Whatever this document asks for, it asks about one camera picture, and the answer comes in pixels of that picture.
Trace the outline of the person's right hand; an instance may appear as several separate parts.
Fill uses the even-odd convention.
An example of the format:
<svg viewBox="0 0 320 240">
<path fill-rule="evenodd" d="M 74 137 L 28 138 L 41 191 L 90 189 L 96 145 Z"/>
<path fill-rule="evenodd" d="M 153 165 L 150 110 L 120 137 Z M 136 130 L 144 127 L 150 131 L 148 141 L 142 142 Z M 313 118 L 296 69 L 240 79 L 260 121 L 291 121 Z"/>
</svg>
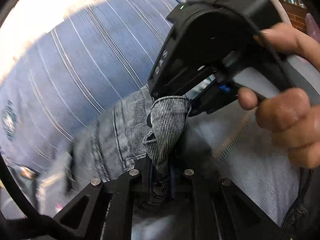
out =
<svg viewBox="0 0 320 240">
<path fill-rule="evenodd" d="M 310 36 L 285 23 L 261 33 L 277 51 L 301 56 L 319 68 L 319 43 Z M 319 106 L 310 105 L 306 92 L 291 88 L 259 103 L 253 91 L 242 87 L 238 100 L 244 110 L 257 109 L 258 126 L 272 133 L 273 144 L 284 149 L 294 165 L 319 167 Z"/>
</svg>

